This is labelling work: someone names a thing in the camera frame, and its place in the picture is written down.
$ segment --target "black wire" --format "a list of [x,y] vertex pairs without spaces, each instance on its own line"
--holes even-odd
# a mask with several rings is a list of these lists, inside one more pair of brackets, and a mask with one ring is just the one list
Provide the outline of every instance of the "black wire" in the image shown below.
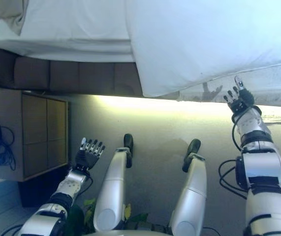
[[10,128],[6,127],[6,126],[1,126],[1,128],[3,128],[3,129],[7,129],[7,130],[9,130],[9,131],[10,131],[11,136],[12,136],[12,141],[8,144],[8,146],[11,146],[11,145],[14,143],[14,140],[15,140],[15,137],[14,137],[14,133],[13,133],[13,131],[12,131]]
[[227,160],[227,161],[224,161],[224,162],[222,162],[222,163],[220,164],[220,166],[219,166],[219,168],[218,168],[218,172],[219,172],[220,179],[222,179],[222,181],[223,181],[226,185],[228,185],[229,187],[231,187],[231,188],[233,188],[233,189],[235,189],[235,190],[238,190],[238,191],[247,193],[247,190],[244,190],[244,189],[242,189],[242,188],[235,187],[235,186],[233,186],[232,184],[228,183],[224,178],[222,178],[222,174],[221,174],[221,168],[222,168],[222,166],[223,166],[224,164],[226,164],[227,162],[235,162],[235,161],[236,161],[236,160]]
[[7,229],[5,232],[3,232],[2,234],[1,234],[1,236],[5,236],[9,231],[11,231],[11,230],[13,230],[13,229],[16,229],[16,228],[20,228],[20,227],[22,227],[23,225],[16,225],[16,226],[12,226],[12,227],[10,227],[9,229]]
[[77,197],[79,197],[81,194],[86,192],[91,187],[91,185],[93,184],[93,179],[91,178],[91,176],[89,176],[89,179],[91,180],[91,183],[89,184],[89,186],[85,190],[83,190],[81,193],[79,193]]
[[9,145],[0,139],[0,166],[10,166],[11,170],[16,169],[16,159]]
[[229,190],[230,192],[232,192],[232,193],[234,193],[234,194],[238,195],[239,197],[241,197],[241,198],[243,198],[243,199],[246,200],[246,199],[247,199],[246,196],[244,196],[244,195],[242,195],[242,194],[240,194],[240,193],[238,193],[238,192],[232,190],[231,188],[228,188],[227,186],[225,186],[225,185],[222,184],[222,179],[223,179],[228,173],[230,173],[231,171],[233,171],[234,169],[235,169],[235,167],[232,167],[232,168],[229,169],[226,173],[224,173],[224,174],[222,175],[222,177],[220,178],[219,183],[220,183],[220,185],[221,185],[222,187],[224,187],[225,189]]
[[220,180],[219,180],[219,184],[224,187],[225,189],[227,189],[228,191],[238,195],[239,197],[243,198],[243,199],[247,199],[246,196],[244,196],[243,194],[240,194],[236,191],[234,191],[233,189],[235,190],[239,190],[239,191],[243,191],[243,192],[246,192],[244,189],[239,189],[237,187],[234,187],[233,185],[229,184],[225,179],[224,177],[229,174],[231,171],[233,171],[235,169],[235,167],[232,167],[230,168],[227,172],[225,172],[223,175],[221,174],[221,168],[224,164],[228,163],[228,162],[235,162],[235,160],[226,160],[224,162],[222,162],[218,168],[218,173],[219,173],[219,176],[220,176]]
[[217,230],[215,230],[214,228],[211,228],[211,227],[203,227],[203,229],[206,229],[206,230],[213,230],[217,233],[217,235],[221,236],[221,234],[219,234],[219,232]]
[[13,232],[13,233],[12,233],[12,235],[11,235],[11,236],[15,236],[15,235],[16,235],[16,233],[18,233],[18,232],[21,230],[21,228],[22,228],[22,227],[18,228],[15,232]]
[[241,148],[239,147],[239,145],[238,145],[237,142],[235,141],[234,130],[235,130],[235,127],[237,126],[237,123],[238,123],[239,120],[242,118],[242,116],[244,116],[244,114],[245,114],[249,109],[251,109],[251,108],[252,108],[252,106],[246,108],[246,110],[243,111],[243,112],[240,114],[240,116],[237,118],[237,120],[234,122],[233,127],[232,127],[232,133],[231,133],[232,141],[233,141],[235,147],[236,147],[239,151],[241,151]]

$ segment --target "wooden cabinet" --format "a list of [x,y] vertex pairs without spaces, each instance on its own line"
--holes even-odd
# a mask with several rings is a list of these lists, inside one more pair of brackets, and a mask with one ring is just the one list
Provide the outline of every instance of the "wooden cabinet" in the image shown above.
[[[19,90],[0,89],[0,126],[15,136],[16,170],[0,166],[0,178],[24,181],[68,162],[68,103]],[[10,133],[3,139],[10,142]]]

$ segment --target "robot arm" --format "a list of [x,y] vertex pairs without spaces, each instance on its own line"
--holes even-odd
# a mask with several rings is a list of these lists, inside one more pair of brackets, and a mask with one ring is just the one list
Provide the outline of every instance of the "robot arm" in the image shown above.
[[229,91],[224,99],[241,136],[236,181],[248,191],[244,236],[281,236],[281,156],[253,96],[237,77],[235,82],[238,97]]
[[90,178],[90,170],[102,155],[105,146],[97,140],[82,139],[74,166],[58,185],[50,200],[30,217],[19,231],[19,236],[60,236],[63,235],[68,212],[84,182]]

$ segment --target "white duvet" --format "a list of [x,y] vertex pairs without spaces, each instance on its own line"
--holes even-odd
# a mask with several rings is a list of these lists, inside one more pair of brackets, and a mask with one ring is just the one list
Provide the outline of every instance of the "white duvet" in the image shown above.
[[126,5],[145,96],[281,64],[281,0],[133,0]]
[[[181,91],[191,99],[203,82],[281,65],[281,0],[32,0],[20,36],[0,20],[0,48],[41,59],[136,61],[144,96]],[[266,97],[281,96],[279,71],[245,79],[254,90],[268,85]]]

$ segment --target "gray floor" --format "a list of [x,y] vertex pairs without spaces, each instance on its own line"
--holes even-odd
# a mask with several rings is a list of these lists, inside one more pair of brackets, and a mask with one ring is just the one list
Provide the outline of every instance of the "gray floor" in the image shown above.
[[[84,199],[97,197],[114,150],[122,146],[124,134],[131,133],[134,160],[126,171],[126,202],[131,203],[132,215],[147,212],[149,221],[166,225],[186,179],[181,166],[187,146],[193,138],[199,138],[199,153],[207,160],[204,225],[216,228],[223,236],[242,235],[245,200],[220,187],[217,171],[222,161],[239,154],[231,141],[231,111],[225,104],[142,99],[146,104],[141,105],[139,99],[91,95],[67,99],[71,155],[75,156],[82,137],[99,139],[106,145],[102,158],[91,170],[94,184],[78,199],[80,205]],[[281,125],[269,128],[281,151]],[[203,236],[212,235],[203,232]]]

